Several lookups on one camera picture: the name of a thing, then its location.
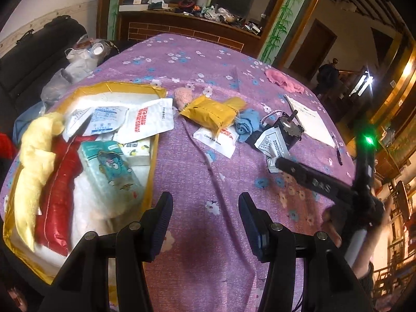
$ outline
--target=wooden door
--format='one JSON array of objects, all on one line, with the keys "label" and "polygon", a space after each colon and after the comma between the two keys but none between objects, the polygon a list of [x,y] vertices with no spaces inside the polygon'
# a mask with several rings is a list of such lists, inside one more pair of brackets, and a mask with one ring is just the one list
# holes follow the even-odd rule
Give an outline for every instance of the wooden door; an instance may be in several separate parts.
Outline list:
[{"label": "wooden door", "polygon": [[315,20],[289,69],[310,81],[335,40],[336,35],[323,23]]}]

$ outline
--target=pink fuzzy object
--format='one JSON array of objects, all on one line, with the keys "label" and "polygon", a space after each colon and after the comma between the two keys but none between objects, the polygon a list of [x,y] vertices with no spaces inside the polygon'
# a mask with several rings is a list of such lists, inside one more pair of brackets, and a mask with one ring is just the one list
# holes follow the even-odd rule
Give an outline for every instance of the pink fuzzy object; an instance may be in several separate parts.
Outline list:
[{"label": "pink fuzzy object", "polygon": [[278,70],[268,69],[265,71],[265,74],[270,82],[276,83],[278,86],[282,87],[290,93],[303,93],[304,91],[303,86],[294,81],[291,81],[288,76]]},{"label": "pink fuzzy object", "polygon": [[192,102],[193,95],[190,88],[180,87],[176,88],[173,92],[176,105],[179,111],[182,111],[188,103]]}]

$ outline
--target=green light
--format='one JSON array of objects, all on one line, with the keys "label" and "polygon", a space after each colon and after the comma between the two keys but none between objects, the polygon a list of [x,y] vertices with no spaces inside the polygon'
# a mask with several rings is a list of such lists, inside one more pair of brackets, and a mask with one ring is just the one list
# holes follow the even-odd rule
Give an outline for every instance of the green light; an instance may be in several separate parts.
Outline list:
[{"label": "green light", "polygon": [[365,136],[365,140],[368,144],[371,144],[372,146],[374,145],[374,141],[371,137]]}]

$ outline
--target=black pen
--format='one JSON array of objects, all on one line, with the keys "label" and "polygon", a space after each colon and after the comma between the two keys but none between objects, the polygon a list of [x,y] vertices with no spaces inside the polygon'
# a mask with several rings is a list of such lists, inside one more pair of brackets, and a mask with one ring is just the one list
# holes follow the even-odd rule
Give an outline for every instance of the black pen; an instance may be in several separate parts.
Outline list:
[{"label": "black pen", "polygon": [[336,141],[335,135],[334,133],[332,133],[332,138],[334,139],[334,142],[336,144],[336,158],[338,159],[338,163],[340,165],[342,165],[342,159],[341,159],[341,153],[340,153],[340,148],[338,146],[338,142]]}]

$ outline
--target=floral tablecloth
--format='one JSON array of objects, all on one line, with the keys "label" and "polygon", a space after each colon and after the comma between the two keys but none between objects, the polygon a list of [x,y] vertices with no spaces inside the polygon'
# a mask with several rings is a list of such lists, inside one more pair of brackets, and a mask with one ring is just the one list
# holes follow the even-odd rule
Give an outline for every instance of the floral tablecloth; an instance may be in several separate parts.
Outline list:
[{"label": "floral tablecloth", "polygon": [[[290,111],[284,89],[269,82],[262,62],[198,39],[161,34],[138,43],[99,66],[77,86],[101,81],[131,81],[161,85],[173,96],[177,87],[217,101],[238,96],[261,116]],[[344,165],[335,149],[304,135],[290,150],[293,160],[351,184],[354,165],[323,106],[309,89],[290,97],[319,112],[341,146]],[[257,207],[293,232],[315,233],[327,198],[301,188],[287,174],[270,174],[265,156],[237,143],[231,159],[192,138],[198,126],[175,114],[175,128],[161,134],[154,198],[170,191],[172,219],[161,254],[146,266],[146,281],[156,312],[256,311],[268,264],[252,255],[238,213],[238,196],[248,191]],[[3,204],[14,162],[0,193]],[[3,205],[0,214],[4,217]],[[297,263],[296,305],[303,282]]]}]

